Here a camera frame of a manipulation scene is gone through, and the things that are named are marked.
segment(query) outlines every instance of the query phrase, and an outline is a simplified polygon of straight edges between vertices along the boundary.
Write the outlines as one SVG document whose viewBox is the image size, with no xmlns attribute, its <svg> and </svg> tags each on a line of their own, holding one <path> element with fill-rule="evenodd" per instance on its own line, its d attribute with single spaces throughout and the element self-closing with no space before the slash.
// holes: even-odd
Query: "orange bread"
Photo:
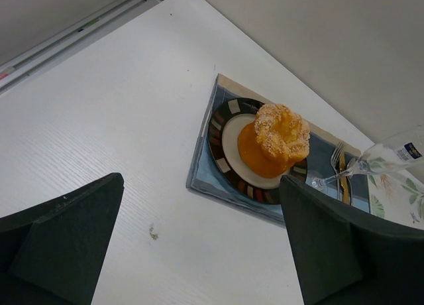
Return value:
<svg viewBox="0 0 424 305">
<path fill-rule="evenodd" d="M 309 125 L 284 105 L 263 105 L 240 132 L 238 152 L 257 175 L 278 177 L 309 154 Z"/>
</svg>

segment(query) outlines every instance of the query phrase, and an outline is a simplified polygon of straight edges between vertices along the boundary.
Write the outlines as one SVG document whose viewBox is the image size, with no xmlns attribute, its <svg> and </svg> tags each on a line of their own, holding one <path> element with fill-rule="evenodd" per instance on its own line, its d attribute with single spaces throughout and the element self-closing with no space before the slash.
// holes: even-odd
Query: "dark rimmed plate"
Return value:
<svg viewBox="0 0 424 305">
<path fill-rule="evenodd" d="M 280 204 L 278 187 L 281 176 L 268 179 L 255 174 L 241 160 L 237 145 L 241 129 L 254 121 L 263 105 L 260 101 L 243 97 L 222 103 L 209 121 L 209 147 L 218 169 L 234 188 L 262 204 Z M 288 174 L 305 182 L 306 159 L 297 162 Z"/>
</svg>

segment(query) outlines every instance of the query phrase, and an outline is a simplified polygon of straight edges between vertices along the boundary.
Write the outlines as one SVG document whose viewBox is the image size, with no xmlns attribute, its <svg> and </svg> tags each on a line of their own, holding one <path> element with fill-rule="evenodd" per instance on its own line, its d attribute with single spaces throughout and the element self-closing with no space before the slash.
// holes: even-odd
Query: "table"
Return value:
<svg viewBox="0 0 424 305">
<path fill-rule="evenodd" d="M 372 145 L 204 0 L 166 0 L 0 97 L 0 217 L 124 176 L 93 304 L 302 304 L 284 228 L 185 188 L 218 72 Z"/>
</svg>

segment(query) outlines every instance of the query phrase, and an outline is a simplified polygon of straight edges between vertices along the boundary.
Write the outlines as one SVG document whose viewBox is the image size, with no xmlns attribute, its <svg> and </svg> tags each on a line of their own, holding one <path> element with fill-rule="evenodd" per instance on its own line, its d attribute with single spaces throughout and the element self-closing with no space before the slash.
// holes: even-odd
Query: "glass stem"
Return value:
<svg viewBox="0 0 424 305">
<path fill-rule="evenodd" d="M 353 169 L 349 168 L 346 169 L 345 171 L 339 172 L 338 174 L 335 174 L 334 176 L 328 177 L 328 178 L 324 178 L 324 179 L 318 179 L 317 183 L 320 187 L 324 187 L 342 177 L 349 177 L 353 175 Z"/>
</svg>

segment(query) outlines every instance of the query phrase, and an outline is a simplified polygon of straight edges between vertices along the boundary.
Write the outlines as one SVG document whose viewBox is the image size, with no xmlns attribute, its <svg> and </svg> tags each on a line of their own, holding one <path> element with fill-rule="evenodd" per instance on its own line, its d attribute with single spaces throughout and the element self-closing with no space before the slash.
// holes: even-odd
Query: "gray wall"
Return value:
<svg viewBox="0 0 424 305">
<path fill-rule="evenodd" d="M 0 0 L 0 65 L 115 0 Z"/>
<path fill-rule="evenodd" d="M 423 0 L 207 1 L 371 139 L 424 124 Z"/>
</svg>

